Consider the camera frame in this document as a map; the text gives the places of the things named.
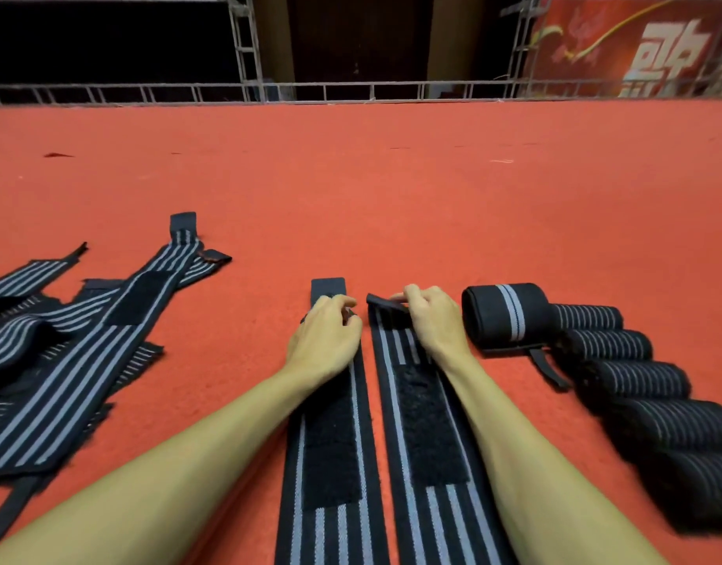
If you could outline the person's left hand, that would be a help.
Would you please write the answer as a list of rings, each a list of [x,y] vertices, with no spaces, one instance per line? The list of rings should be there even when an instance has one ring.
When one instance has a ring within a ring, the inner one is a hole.
[[[320,296],[291,337],[285,370],[296,374],[307,389],[320,387],[355,358],[358,349],[343,349],[339,330],[348,314],[355,313],[356,303],[346,294]]]

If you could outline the person's right hand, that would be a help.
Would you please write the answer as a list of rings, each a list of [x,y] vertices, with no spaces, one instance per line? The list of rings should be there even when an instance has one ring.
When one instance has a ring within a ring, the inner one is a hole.
[[[413,329],[423,348],[442,370],[475,363],[459,305],[439,286],[404,286]]]

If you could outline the black striped wrist wrap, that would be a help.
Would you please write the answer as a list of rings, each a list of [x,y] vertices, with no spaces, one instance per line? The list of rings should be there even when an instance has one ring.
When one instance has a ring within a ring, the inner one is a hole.
[[[400,565],[520,565],[468,417],[408,308],[366,302]]]
[[[612,331],[624,328],[620,310],[614,306],[551,303],[552,317],[559,334],[580,331]]]
[[[626,329],[571,329],[560,334],[555,350],[579,361],[648,361],[654,356],[645,334]]]
[[[722,453],[660,451],[642,459],[637,470],[676,532],[722,535]]]
[[[391,565],[361,347],[289,418],[273,565]]]
[[[695,399],[616,399],[601,425],[629,463],[656,452],[722,453],[722,405]]]
[[[600,412],[615,399],[688,399],[692,384],[670,362],[593,359],[576,369],[574,389],[586,408]]]

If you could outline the person's right forearm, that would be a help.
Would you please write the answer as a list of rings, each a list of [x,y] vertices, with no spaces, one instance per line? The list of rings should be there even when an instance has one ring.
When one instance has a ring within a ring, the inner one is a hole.
[[[520,565],[670,565],[469,351],[435,358],[469,418]]]

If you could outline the person's left forearm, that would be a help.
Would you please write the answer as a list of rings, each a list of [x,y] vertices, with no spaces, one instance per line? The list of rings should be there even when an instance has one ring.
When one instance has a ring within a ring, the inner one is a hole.
[[[0,565],[180,565],[263,443],[342,371],[283,369],[0,543]]]

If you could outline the rolled wrap with white band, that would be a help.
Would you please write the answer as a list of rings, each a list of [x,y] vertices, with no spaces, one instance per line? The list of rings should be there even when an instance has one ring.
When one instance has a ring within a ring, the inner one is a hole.
[[[559,321],[544,291],[534,283],[467,287],[462,318],[470,341],[485,358],[527,357],[556,392],[571,384],[547,359],[545,348],[559,334]]]

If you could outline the rolled black striped wrist wrap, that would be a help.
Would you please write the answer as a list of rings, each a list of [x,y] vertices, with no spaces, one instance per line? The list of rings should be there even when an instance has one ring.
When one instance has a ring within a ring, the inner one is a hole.
[[[593,359],[576,369],[574,389],[586,408],[600,412],[615,399],[688,399],[692,384],[670,362]]]
[[[637,470],[676,532],[722,535],[722,453],[660,451],[642,459]]]
[[[601,425],[629,463],[656,452],[722,453],[722,405],[695,399],[616,399]]]
[[[654,356],[645,334],[626,329],[571,329],[560,334],[555,350],[579,361],[648,361]]]
[[[552,317],[559,334],[580,331],[612,331],[624,328],[620,310],[614,306],[551,303]]]

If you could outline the dark wooden door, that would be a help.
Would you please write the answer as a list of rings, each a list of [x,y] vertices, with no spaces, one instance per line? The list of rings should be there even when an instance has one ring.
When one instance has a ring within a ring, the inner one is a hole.
[[[422,81],[433,0],[287,0],[299,83]]]

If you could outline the pile of unrolled wrist wraps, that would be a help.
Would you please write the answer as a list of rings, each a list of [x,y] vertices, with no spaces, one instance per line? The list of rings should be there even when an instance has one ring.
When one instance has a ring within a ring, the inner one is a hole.
[[[0,277],[0,540],[108,416],[112,394],[163,353],[147,341],[172,297],[232,259],[206,249],[193,211],[172,215],[170,238],[127,279],[86,279],[69,302],[44,288],[86,243]]]

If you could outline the red printed banner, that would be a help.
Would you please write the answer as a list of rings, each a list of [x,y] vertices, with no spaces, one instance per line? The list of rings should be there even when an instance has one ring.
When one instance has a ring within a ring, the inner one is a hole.
[[[538,0],[516,95],[679,98],[707,85],[722,0]]]

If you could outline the horizontal metal truss rail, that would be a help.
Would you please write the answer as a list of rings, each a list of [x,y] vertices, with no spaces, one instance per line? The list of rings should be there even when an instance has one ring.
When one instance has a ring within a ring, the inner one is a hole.
[[[225,104],[716,100],[722,84],[686,80],[377,81],[0,84],[0,107],[130,107]]]

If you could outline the upright metal truss post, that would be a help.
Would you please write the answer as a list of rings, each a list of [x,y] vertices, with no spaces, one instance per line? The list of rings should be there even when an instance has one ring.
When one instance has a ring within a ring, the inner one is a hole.
[[[265,103],[254,0],[225,0],[234,40],[236,64],[244,102]]]
[[[525,73],[526,63],[535,50],[532,41],[533,29],[544,19],[551,0],[517,0],[501,9],[500,18],[515,18],[515,32],[508,60],[503,99],[514,99],[528,84]]]

